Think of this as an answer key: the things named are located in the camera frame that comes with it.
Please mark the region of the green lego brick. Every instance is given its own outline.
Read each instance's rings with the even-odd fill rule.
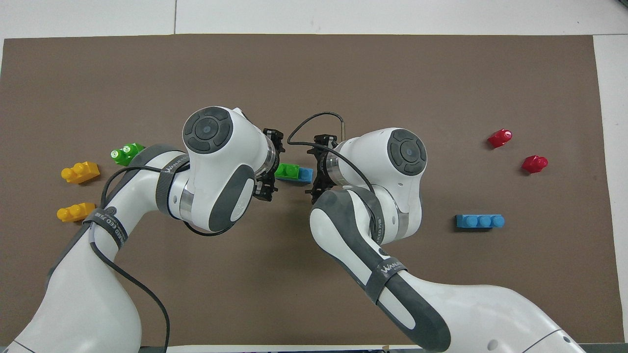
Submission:
[[[144,149],[139,143],[125,144],[121,149],[111,151],[111,159],[117,165],[128,166],[131,160]]]
[[[299,166],[296,164],[279,163],[275,178],[283,180],[299,180]]]

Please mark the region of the red lego piece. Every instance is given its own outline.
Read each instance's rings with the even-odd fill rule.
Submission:
[[[487,140],[490,144],[493,145],[494,148],[498,148],[504,146],[510,139],[512,138],[512,132],[510,130],[501,129],[496,131],[491,137]]]
[[[548,166],[547,158],[534,155],[526,158],[526,160],[521,165],[521,168],[527,170],[530,173],[538,173],[546,166]]]

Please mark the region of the lego brick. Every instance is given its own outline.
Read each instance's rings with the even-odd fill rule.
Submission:
[[[501,228],[505,220],[501,214],[459,214],[456,215],[458,228]]]
[[[532,174],[540,172],[546,166],[548,166],[547,158],[534,155],[526,158],[526,160],[521,165],[521,168],[527,170],[528,173]]]
[[[100,175],[98,166],[94,162],[77,163],[71,168],[64,168],[61,177],[68,183],[80,184]]]
[[[279,163],[275,171],[275,178],[279,180],[299,180],[299,166],[296,164]]]
[[[133,158],[142,152],[143,149],[144,146],[139,143],[129,143],[125,144],[121,149],[114,149],[110,155],[117,165],[128,166]]]
[[[487,139],[487,141],[490,142],[491,145],[493,145],[493,148],[498,148],[504,146],[508,141],[511,140],[511,138],[512,132],[510,132],[510,130],[501,129],[499,131],[496,131],[491,137]]]
[[[314,171],[311,168],[299,168],[299,182],[311,183]]]
[[[275,178],[286,182],[306,183],[312,182],[314,171],[311,168],[301,168],[295,164],[279,163]]]
[[[91,211],[96,208],[95,204],[83,202],[82,204],[72,205],[57,211],[57,218],[62,222],[76,222],[84,220]]]

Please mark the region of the brown paper surface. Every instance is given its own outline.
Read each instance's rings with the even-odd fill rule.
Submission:
[[[579,342],[622,337],[591,36],[176,35],[6,40],[0,77],[0,343],[30,321],[50,266],[79,229],[60,207],[97,203],[125,143],[183,148],[201,107],[240,107],[286,135],[335,111],[347,137],[416,133],[428,150],[423,224],[385,246],[415,276],[493,284],[535,302]],[[513,139],[493,150],[494,131]],[[339,133],[331,117],[297,136]],[[306,148],[281,159],[305,167]],[[527,175],[525,157],[549,166]],[[85,160],[102,176],[65,183]],[[116,263],[166,305],[171,344],[409,344],[310,234],[304,187],[278,182],[228,233],[204,238],[147,214]],[[503,229],[456,232],[456,214],[500,213]],[[143,344],[158,307],[121,279]]]

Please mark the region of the yellow toy block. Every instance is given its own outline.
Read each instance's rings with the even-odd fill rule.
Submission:
[[[78,220],[84,220],[91,211],[96,208],[96,205],[89,202],[83,202],[82,204],[72,205],[64,209],[57,211],[57,218],[64,222],[76,222]]]
[[[61,177],[66,182],[73,184],[80,184],[99,175],[98,166],[93,162],[77,163],[73,167],[65,168],[61,171]]]

